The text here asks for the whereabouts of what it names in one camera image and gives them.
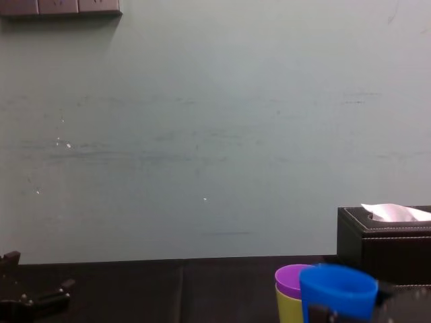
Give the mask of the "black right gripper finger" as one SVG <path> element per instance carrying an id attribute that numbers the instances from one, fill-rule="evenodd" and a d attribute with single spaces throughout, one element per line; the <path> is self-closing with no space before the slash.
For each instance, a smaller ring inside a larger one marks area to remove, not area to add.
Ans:
<path id="1" fill-rule="evenodd" d="M 309 323 L 336 323 L 337 313 L 321 305 L 308 306 Z"/>
<path id="2" fill-rule="evenodd" d="M 391 283 L 378 281 L 378 291 L 376 294 L 376 305 L 382 305 L 395 292 L 395 286 Z"/>

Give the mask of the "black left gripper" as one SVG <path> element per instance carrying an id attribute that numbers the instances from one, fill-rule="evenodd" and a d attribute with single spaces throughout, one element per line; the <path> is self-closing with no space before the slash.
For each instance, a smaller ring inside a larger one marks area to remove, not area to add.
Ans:
<path id="1" fill-rule="evenodd" d="M 36 309 L 63 308 L 68 306 L 74 279 L 63 281 L 56 289 L 24 299 L 24 290 L 15 277 L 21 253 L 8 252 L 1 256 L 1 321 L 33 322 Z"/>

